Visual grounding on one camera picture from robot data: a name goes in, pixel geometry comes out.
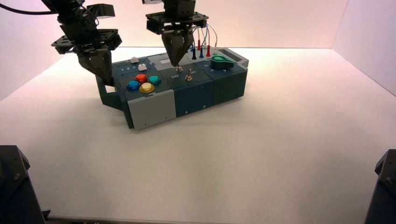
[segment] yellow button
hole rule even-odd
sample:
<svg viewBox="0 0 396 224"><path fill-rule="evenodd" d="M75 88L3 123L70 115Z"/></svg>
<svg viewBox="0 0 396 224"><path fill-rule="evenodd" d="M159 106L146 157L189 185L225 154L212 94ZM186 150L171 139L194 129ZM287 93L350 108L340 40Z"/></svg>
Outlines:
<svg viewBox="0 0 396 224"><path fill-rule="evenodd" d="M149 93L154 91L156 88L153 84L151 83L143 83L139 89L140 92L142 93Z"/></svg>

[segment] blue button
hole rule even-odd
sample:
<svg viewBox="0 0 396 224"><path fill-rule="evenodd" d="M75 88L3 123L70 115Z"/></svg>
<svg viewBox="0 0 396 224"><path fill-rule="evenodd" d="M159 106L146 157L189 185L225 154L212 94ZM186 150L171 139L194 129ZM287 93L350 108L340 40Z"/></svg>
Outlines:
<svg viewBox="0 0 396 224"><path fill-rule="evenodd" d="M135 91L138 90L140 86L140 83L138 81L130 81L127 85L127 90L129 91Z"/></svg>

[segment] green knob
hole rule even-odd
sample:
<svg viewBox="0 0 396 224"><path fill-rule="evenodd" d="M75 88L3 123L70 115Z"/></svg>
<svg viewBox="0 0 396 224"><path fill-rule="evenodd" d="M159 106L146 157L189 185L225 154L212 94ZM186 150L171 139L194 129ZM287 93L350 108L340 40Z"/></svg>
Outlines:
<svg viewBox="0 0 396 224"><path fill-rule="evenodd" d="M151 76L150 78L148 78L148 81L153 84L153 85L159 85L161 84L161 80L158 76Z"/></svg>
<svg viewBox="0 0 396 224"><path fill-rule="evenodd" d="M234 61L228 60L224 56L213 56L211 58L211 68L212 69L219 69L219 70L224 70L224 69L230 69L233 68L235 65Z"/></svg>

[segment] white wall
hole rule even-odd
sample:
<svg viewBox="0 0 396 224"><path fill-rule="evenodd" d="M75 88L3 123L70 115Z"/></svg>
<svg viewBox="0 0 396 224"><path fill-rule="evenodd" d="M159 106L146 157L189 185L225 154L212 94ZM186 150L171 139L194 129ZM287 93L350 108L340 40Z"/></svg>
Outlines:
<svg viewBox="0 0 396 224"><path fill-rule="evenodd" d="M25 10L48 9L40 0L2 0ZM141 0L87 0L107 3L116 17L99 28L118 28L121 46L162 46L160 36L146 30L145 14L163 11L163 4ZM270 48L329 48L347 0L197 0L196 10L210 16L219 46ZM56 15L28 16L0 9L0 100L56 62L50 44L62 35Z"/></svg>
<svg viewBox="0 0 396 224"><path fill-rule="evenodd" d="M145 14L163 11L163 4L141 0L88 0L113 4L116 18L101 20L118 28L123 46L162 46L146 31ZM208 15L219 34L219 46L330 48L347 0L197 0L196 11Z"/></svg>
<svg viewBox="0 0 396 224"><path fill-rule="evenodd" d="M18 9L48 11L41 1L1 0ZM51 43L62 31L56 15L31 16L0 8L0 100L61 58Z"/></svg>
<svg viewBox="0 0 396 224"><path fill-rule="evenodd" d="M395 0L350 0L333 48L396 95L395 40Z"/></svg>

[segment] red button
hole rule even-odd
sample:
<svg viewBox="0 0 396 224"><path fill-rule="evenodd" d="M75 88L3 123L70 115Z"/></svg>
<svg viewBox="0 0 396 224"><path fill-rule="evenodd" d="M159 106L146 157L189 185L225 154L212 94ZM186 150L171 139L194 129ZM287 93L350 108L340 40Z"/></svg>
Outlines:
<svg viewBox="0 0 396 224"><path fill-rule="evenodd" d="M147 82L147 76L145 74L139 74L136 76L136 81L138 81L140 84L146 83Z"/></svg>

